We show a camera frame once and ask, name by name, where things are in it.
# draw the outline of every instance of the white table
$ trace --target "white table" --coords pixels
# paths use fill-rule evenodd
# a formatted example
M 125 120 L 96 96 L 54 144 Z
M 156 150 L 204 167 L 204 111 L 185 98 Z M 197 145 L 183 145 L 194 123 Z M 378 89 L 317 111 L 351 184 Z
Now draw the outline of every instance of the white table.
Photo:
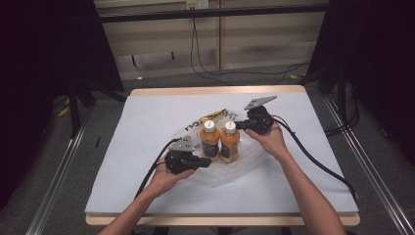
M 264 105 L 268 112 L 284 118 L 316 160 L 343 175 L 301 86 L 137 89 L 125 103 L 97 175 L 85 210 L 87 223 L 108 224 L 132 202 L 150 165 L 178 129 L 224 108 L 245 114 L 243 108 L 251 99 L 270 95 L 278 98 Z M 358 208 L 346 186 L 314 165 L 288 132 L 284 135 L 300 167 L 332 203 L 343 225 L 358 224 Z M 208 169 L 198 169 L 157 198 L 138 224 L 303 225 L 279 163 L 266 155 L 259 162 L 222 185 L 206 183 L 202 172 Z

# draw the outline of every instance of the orange juice bottle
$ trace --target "orange juice bottle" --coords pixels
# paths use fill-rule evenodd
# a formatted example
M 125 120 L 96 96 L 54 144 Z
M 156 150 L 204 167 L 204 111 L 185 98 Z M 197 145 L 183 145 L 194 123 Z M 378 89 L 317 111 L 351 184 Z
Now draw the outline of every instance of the orange juice bottle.
M 204 129 L 201 131 L 202 157 L 212 160 L 219 158 L 219 131 L 212 120 L 205 121 Z
M 225 128 L 220 131 L 220 141 L 222 143 L 220 158 L 227 164 L 238 160 L 238 143 L 240 138 L 241 135 L 236 128 L 235 122 L 226 122 Z

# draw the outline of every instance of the clear plastic bag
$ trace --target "clear plastic bag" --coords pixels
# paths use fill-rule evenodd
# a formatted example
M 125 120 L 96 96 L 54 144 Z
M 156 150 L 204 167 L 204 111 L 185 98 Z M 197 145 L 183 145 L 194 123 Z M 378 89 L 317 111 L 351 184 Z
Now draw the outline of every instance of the clear plastic bag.
M 203 129 L 206 120 L 213 120 L 216 128 L 220 131 L 224 128 L 227 121 L 236 121 L 244 119 L 245 115 L 237 114 L 229 110 L 214 112 L 205 117 L 201 117 L 189 125 L 177 131 L 173 138 L 180 138 L 189 135 L 195 146 L 193 155 L 202 156 L 202 140 L 200 132 Z M 217 187 L 234 180 L 247 171 L 262 165 L 266 159 L 266 152 L 259 143 L 252 139 L 245 131 L 240 131 L 241 138 L 238 144 L 239 159 L 233 163 L 226 164 L 221 159 L 213 161 L 208 168 L 199 168 L 195 176 L 201 183 L 211 187 Z

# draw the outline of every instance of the white tabletop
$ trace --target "white tabletop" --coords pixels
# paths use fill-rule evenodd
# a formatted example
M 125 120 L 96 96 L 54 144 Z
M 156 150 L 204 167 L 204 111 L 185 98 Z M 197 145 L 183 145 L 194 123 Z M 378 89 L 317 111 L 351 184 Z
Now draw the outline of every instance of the white tabletop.
M 268 112 L 282 117 L 317 161 L 343 175 L 307 94 L 303 89 L 295 88 L 291 92 L 264 89 L 266 92 L 262 93 L 255 89 L 253 93 L 233 93 L 235 88 L 228 87 L 229 94 L 193 94 L 189 90 L 186 95 L 167 93 L 128 97 L 85 209 L 87 220 L 90 216 L 111 217 L 122 212 L 132 202 L 162 147 L 178 130 L 195 119 L 222 109 L 228 109 L 243 119 L 246 113 L 243 108 L 254 98 L 277 95 L 276 100 L 264 105 Z M 253 140 L 244 131 L 241 134 L 241 156 L 248 157 L 244 155 L 244 145 L 250 144 L 254 154 L 258 155 L 257 159 L 248 160 L 246 163 L 250 165 L 228 165 L 241 170 L 232 168 L 213 173 L 209 170 L 215 170 L 214 165 L 198 169 L 194 175 L 179 181 L 169 192 L 157 198 L 146 216 L 300 216 L 279 163 L 251 142 Z M 284 136 L 302 170 L 335 210 L 354 217 L 350 224 L 358 223 L 358 208 L 347 187 L 313 164 L 285 130 Z

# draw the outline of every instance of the bottle cap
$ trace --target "bottle cap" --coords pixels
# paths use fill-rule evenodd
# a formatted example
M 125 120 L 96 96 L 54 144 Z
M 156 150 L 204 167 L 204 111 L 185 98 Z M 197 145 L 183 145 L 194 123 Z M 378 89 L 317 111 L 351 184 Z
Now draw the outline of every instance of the bottle cap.
M 235 134 L 236 124 L 233 121 L 228 121 L 225 123 L 225 132 L 226 134 Z
M 213 133 L 214 132 L 214 122 L 213 120 L 205 121 L 205 132 Z

